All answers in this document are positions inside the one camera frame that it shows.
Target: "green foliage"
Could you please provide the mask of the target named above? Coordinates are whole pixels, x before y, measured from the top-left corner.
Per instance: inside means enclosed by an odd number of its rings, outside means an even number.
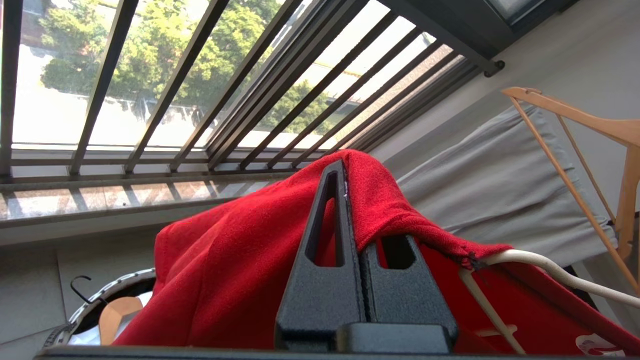
[[[45,66],[42,82],[61,92],[88,95],[109,29],[97,11],[99,0],[69,0],[69,3],[70,7],[50,8],[41,20],[45,30],[43,44],[59,52]],[[138,9],[131,25],[108,96],[133,100],[137,94],[143,94],[157,99],[199,21],[190,19],[188,0],[153,0],[141,2],[141,5],[144,7]],[[231,0],[178,91],[174,104],[197,104],[208,108],[217,101],[227,81],[279,7],[276,0]],[[306,81],[292,86],[256,129],[273,129],[310,89]],[[326,96],[322,94],[287,131],[303,129],[325,107]]]

